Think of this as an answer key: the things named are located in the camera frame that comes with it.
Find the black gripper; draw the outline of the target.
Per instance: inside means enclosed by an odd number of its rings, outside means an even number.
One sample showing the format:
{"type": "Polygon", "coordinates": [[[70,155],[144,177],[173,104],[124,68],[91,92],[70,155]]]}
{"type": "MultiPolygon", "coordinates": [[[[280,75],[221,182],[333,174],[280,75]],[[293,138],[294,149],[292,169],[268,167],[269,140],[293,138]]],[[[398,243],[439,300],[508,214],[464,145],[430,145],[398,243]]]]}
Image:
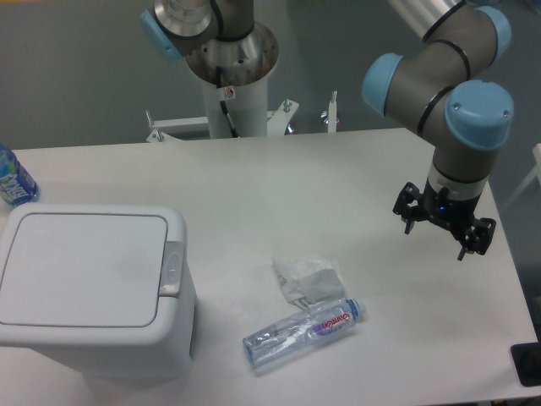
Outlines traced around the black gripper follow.
{"type": "Polygon", "coordinates": [[[462,261],[466,254],[485,255],[495,233],[495,219],[474,215],[483,188],[483,179],[460,183],[428,176],[423,193],[415,184],[407,182],[392,211],[405,223],[405,234],[410,234],[414,224],[421,221],[449,231],[460,243],[457,259],[462,261]]]}

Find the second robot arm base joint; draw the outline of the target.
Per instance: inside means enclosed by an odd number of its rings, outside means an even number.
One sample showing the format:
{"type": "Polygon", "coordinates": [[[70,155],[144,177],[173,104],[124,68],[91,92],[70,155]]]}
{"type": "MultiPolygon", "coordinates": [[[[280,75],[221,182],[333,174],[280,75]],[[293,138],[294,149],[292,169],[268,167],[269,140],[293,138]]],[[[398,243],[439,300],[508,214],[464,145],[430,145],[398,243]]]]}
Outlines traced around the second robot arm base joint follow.
{"type": "Polygon", "coordinates": [[[209,41],[237,42],[254,29],[252,1],[154,1],[139,17],[152,46],[169,62],[209,41]]]}

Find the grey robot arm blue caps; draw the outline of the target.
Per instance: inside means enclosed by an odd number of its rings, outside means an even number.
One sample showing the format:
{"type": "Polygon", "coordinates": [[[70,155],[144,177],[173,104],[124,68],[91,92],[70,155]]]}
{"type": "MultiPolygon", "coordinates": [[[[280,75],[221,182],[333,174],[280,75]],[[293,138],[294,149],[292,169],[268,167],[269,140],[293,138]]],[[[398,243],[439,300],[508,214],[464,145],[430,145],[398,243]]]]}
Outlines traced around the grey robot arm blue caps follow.
{"type": "Polygon", "coordinates": [[[395,1],[392,7],[424,48],[387,53],[363,79],[363,100],[434,147],[423,188],[407,183],[393,211],[412,229],[430,222],[448,231],[463,255],[484,255],[496,222],[475,209],[514,116],[510,93],[479,75],[511,43],[506,16],[464,1],[395,1]]]}

